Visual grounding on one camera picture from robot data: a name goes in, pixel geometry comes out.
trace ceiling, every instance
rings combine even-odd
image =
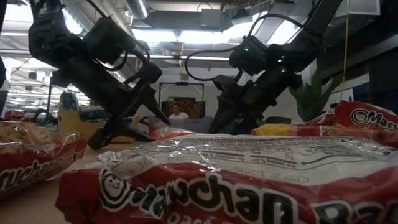
[[[12,0],[10,1],[6,19],[3,25],[2,35],[0,36],[0,49],[16,49],[16,50],[27,50],[27,30],[32,23],[32,16],[30,7],[24,4],[26,0]],[[86,0],[62,0],[66,5],[66,18],[68,28],[71,32],[76,34],[84,34],[88,31],[95,21],[100,18],[100,14],[97,13]],[[221,28],[223,32],[212,33],[214,35],[209,37],[202,37],[198,32],[194,32],[188,35],[187,30],[185,33],[186,38],[184,43],[176,42],[182,41],[184,36],[184,30],[164,30],[164,29],[143,29],[139,27],[141,21],[132,20],[131,13],[126,7],[126,0],[93,0],[93,2],[106,14],[113,18],[113,20],[121,26],[126,32],[134,35],[136,39],[141,40],[142,43],[151,50],[151,54],[183,54],[188,55],[197,50],[220,50],[227,49],[239,44],[242,41],[242,37],[248,33],[248,30],[252,26],[252,22],[246,21],[244,24],[233,26],[231,18],[235,15],[238,9],[246,9],[249,13],[247,18],[253,20],[261,14],[266,13],[278,13],[286,16],[290,16],[297,21],[304,22],[307,18],[307,14],[312,8],[312,0],[208,0],[203,3],[199,0],[147,0],[148,7],[151,14],[177,14],[185,13],[186,15],[192,15],[193,17],[201,14],[202,9],[211,9],[215,11],[222,11],[222,19],[226,20],[228,26]],[[178,17],[180,21],[188,20],[187,17]],[[152,16],[152,20],[148,23],[152,24],[153,27],[159,25],[161,21],[157,21]],[[358,26],[363,26],[365,22],[359,22]],[[277,43],[283,44],[288,41],[297,31],[298,27],[284,22],[281,19],[270,18],[265,21],[258,23],[256,27],[257,38],[265,43]],[[332,33],[332,26],[329,27],[329,33]],[[153,33],[153,31],[162,31],[161,33]],[[158,43],[161,44],[160,48],[155,49],[153,44],[146,43],[144,40],[157,38]],[[217,54],[217,57],[229,57],[230,53]],[[204,54],[203,56],[214,56],[211,54]],[[49,91],[49,75],[54,68],[41,63],[36,59],[29,59],[26,56],[20,56],[11,58],[10,55],[2,55],[7,58],[8,66],[11,68],[11,90],[7,99],[9,109],[24,109],[31,107],[46,107],[47,106],[47,93]],[[180,62],[177,60],[159,60],[156,59],[154,62],[161,68],[179,67]],[[134,74],[139,68],[140,63],[134,59],[129,58],[127,64],[122,70],[113,75],[123,80]],[[212,62],[212,61],[191,61],[191,67],[205,67],[205,68],[228,68],[228,63],[225,62]],[[29,72],[37,72],[38,79],[33,80],[28,77]],[[73,86],[68,89],[55,87],[52,89],[52,110],[57,110],[59,101],[59,95],[63,91],[74,91],[78,95],[79,103],[88,104],[88,98],[82,93],[79,93]]]

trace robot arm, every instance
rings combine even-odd
[[[232,134],[249,134],[257,127],[256,121],[263,118],[264,110],[275,106],[276,99],[288,86],[294,89],[302,86],[301,77],[295,72],[301,72],[316,59],[323,34],[341,2],[319,0],[308,15],[303,29],[290,44],[266,47],[249,34],[234,49],[229,63],[251,76],[265,72],[256,81],[249,81],[244,86],[239,86],[237,80],[224,75],[213,79],[222,94],[218,97],[218,111],[209,133],[216,133],[230,122],[240,119]],[[256,22],[271,16],[281,15],[265,15]]]
[[[99,10],[90,0],[88,2]],[[134,116],[140,105],[148,107],[163,122],[167,117],[158,108],[155,90],[150,87],[162,74],[161,69],[136,50],[139,42],[125,33],[110,17],[103,15],[93,28],[80,39],[69,32],[63,18],[60,0],[30,0],[34,23],[29,29],[29,51],[33,57],[53,67],[52,84],[67,87],[75,85],[87,97],[110,112],[111,118],[103,129],[97,130],[88,144],[99,149],[116,136],[129,136],[137,141],[152,139],[131,129],[123,118]],[[122,64],[108,68],[102,63],[114,64],[124,52]],[[107,71],[119,70],[126,63],[128,53],[143,63],[134,88],[119,82]]]

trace yellow object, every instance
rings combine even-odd
[[[131,126],[133,128],[138,127],[139,117],[133,117]],[[79,113],[75,110],[60,110],[58,112],[58,130],[61,133],[79,133],[84,139],[89,140],[90,137],[99,128],[104,127],[104,123],[89,123],[82,122],[79,117]],[[134,138],[119,136],[112,139],[111,143],[132,143]]]
[[[289,124],[265,124],[253,132],[256,136],[290,136]]]

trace person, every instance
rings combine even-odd
[[[173,114],[171,114],[169,116],[170,119],[187,119],[187,118],[189,118],[189,116],[186,113],[180,111],[179,105],[174,104],[172,109],[173,109]]]

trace exposed ceiling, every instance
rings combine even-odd
[[[106,15],[111,16],[113,20],[126,32],[134,35],[138,40],[146,40],[148,43],[143,42],[143,44],[152,51],[152,54],[167,55],[181,54],[181,52],[183,55],[188,55],[197,50],[227,49],[242,41],[242,37],[248,33],[248,30],[252,26],[253,20],[261,14],[278,13],[293,17],[300,22],[304,22],[307,18],[307,14],[312,8],[312,0],[208,0],[206,2],[199,0],[187,0],[187,2],[181,0],[147,0],[147,7],[150,13],[149,16],[143,20],[146,22],[146,24],[144,24],[141,21],[131,19],[131,12],[127,8],[126,1],[131,2],[133,0],[93,0],[93,2]],[[28,49],[27,30],[32,23],[32,16],[30,7],[25,5],[24,2],[27,1],[9,0],[10,4],[7,8],[2,36],[0,36],[0,49]],[[62,2],[67,7],[64,10],[64,13],[67,16],[67,20],[69,20],[67,21],[67,24],[71,32],[84,35],[84,33],[92,27],[95,21],[100,18],[100,14],[97,13],[86,0],[62,0]],[[234,18],[239,9],[246,9],[248,13],[246,23],[234,25],[232,23],[232,18]],[[203,28],[203,23],[209,23],[210,26],[212,26],[214,21],[206,21],[208,18],[203,15],[205,15],[205,13],[209,13],[206,15],[213,16],[214,12],[220,13],[220,11],[222,12],[220,26],[212,27],[211,32],[207,32],[206,36],[202,36],[203,32],[198,32],[198,30],[195,30],[194,28],[184,30],[178,29],[179,26],[182,26],[183,21],[190,25],[193,24],[193,21],[197,21],[197,19],[201,22],[201,24],[199,24],[201,28]],[[374,16],[357,16],[353,20],[353,24],[355,24],[353,26],[353,30],[366,25],[367,21],[370,21],[373,17]],[[333,28],[341,28],[340,25],[344,22],[344,17],[335,18],[327,31],[328,35],[326,38],[333,36],[336,33],[333,32]],[[275,18],[261,21],[258,23],[256,28],[256,36],[265,44],[283,44],[288,41],[298,29],[288,22]],[[332,40],[336,42],[340,38],[343,37],[336,37]],[[160,45],[158,44],[154,46],[153,43],[150,43],[155,42],[156,40],[159,41]],[[47,104],[46,94],[48,93],[48,78],[44,75],[44,77],[40,76],[41,80],[33,80],[28,77],[28,74],[29,72],[38,72],[43,74],[43,72],[51,71],[54,68],[49,67],[46,64],[40,64],[36,59],[31,59],[22,65],[27,58],[19,57],[11,59],[9,55],[2,56],[8,57],[9,66],[12,64],[11,67],[14,70],[11,75],[11,94],[8,98],[8,103],[10,105],[9,108],[45,106]],[[216,56],[229,57],[229,53],[217,54]],[[180,66],[180,62],[176,60],[157,59],[154,60],[154,62],[162,68]],[[136,59],[129,58],[124,68],[113,75],[120,79],[128,78],[137,71],[139,66],[140,64]],[[193,60],[190,62],[190,66],[229,68],[229,64],[227,62],[214,61]],[[53,105],[52,108],[54,110],[57,109],[59,95],[63,91],[65,91],[65,89],[53,89],[53,99],[51,100],[51,104]],[[68,91],[77,90],[71,86]],[[77,94],[79,95],[79,101],[82,104],[88,104],[88,99],[85,96],[78,92]]]

